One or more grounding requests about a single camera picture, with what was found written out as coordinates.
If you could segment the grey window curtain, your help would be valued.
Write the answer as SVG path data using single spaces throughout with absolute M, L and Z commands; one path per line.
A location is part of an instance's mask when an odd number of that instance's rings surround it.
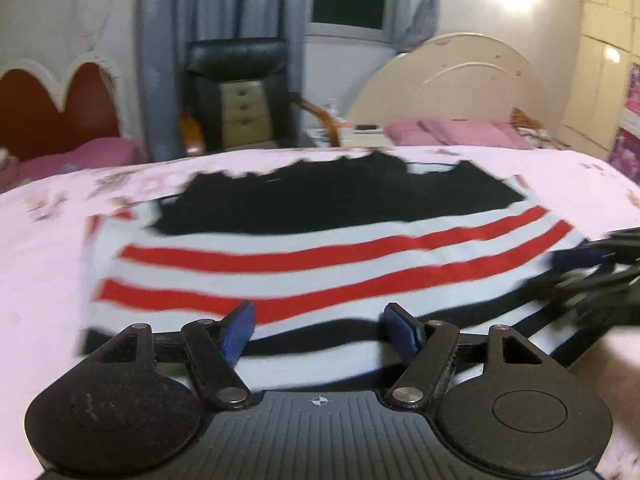
M 389 44 L 408 52 L 435 35 L 438 0 L 385 0 L 382 29 L 317 24 L 314 0 L 138 0 L 137 61 L 146 149 L 154 162 L 180 158 L 183 65 L 196 40 L 279 38 L 288 43 L 288 82 L 303 89 L 311 36 Z

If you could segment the pink floral bed sheet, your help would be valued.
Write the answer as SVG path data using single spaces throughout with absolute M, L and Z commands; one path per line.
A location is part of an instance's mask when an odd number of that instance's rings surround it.
M 30 400 L 75 364 L 84 297 L 86 220 L 182 190 L 197 172 L 269 172 L 301 159 L 358 157 L 363 148 L 249 150 L 172 162 L 84 170 L 26 184 L 1 196 L 1 475 L 35 479 L 27 443 Z M 515 178 L 588 237 L 639 223 L 639 188 L 606 162 L 572 151 L 506 148 L 394 148 L 408 162 L 469 159 Z

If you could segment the cream wardrobe with purple panels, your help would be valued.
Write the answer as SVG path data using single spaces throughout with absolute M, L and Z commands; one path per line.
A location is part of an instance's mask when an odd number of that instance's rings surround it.
M 576 152 L 610 158 L 639 62 L 639 0 L 580 0 L 582 29 L 558 137 Z

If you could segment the cream round headboard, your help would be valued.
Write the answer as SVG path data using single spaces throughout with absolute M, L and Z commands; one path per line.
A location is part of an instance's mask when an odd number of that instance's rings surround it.
M 505 122 L 514 108 L 552 126 L 548 94 L 526 57 L 496 38 L 460 32 L 393 58 L 364 84 L 346 119 L 379 127 L 426 116 Z

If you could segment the red black white striped sweater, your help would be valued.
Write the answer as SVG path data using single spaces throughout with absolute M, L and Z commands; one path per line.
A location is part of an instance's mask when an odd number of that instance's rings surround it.
M 384 388 L 401 369 L 382 325 L 394 302 L 476 334 L 510 325 L 570 365 L 597 334 L 518 286 L 581 240 L 472 162 L 374 153 L 199 174 L 175 197 L 90 220 L 80 351 L 134 323 L 175 332 L 249 301 L 256 328 L 238 370 L 250 388 Z

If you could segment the red heart-shaped headboard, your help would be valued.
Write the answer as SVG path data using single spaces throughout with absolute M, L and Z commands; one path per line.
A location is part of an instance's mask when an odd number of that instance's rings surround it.
M 11 68 L 1 76 L 1 146 L 24 162 L 119 138 L 114 96 L 112 76 L 95 62 L 81 63 L 68 81 L 53 84 Z

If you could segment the pink pillow bedding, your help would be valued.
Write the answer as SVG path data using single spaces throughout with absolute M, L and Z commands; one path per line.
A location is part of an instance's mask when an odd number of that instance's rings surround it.
M 485 148 L 533 147 L 507 122 L 485 119 L 449 119 L 438 116 L 404 118 L 390 122 L 386 136 L 397 146 L 484 146 Z

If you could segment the black leather office chair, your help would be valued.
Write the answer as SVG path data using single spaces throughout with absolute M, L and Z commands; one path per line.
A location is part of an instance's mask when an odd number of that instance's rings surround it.
M 295 148 L 296 110 L 319 119 L 329 146 L 340 145 L 333 117 L 288 88 L 288 43 L 279 38 L 193 41 L 183 65 L 178 115 L 186 154 L 243 148 Z

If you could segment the white bedside table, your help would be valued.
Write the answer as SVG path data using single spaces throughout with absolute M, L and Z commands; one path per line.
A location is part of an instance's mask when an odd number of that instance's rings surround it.
M 338 140 L 342 148 L 392 148 L 393 141 L 384 129 L 377 125 L 339 125 Z M 329 148 L 331 146 L 326 128 L 318 126 L 306 128 L 300 136 L 303 148 Z

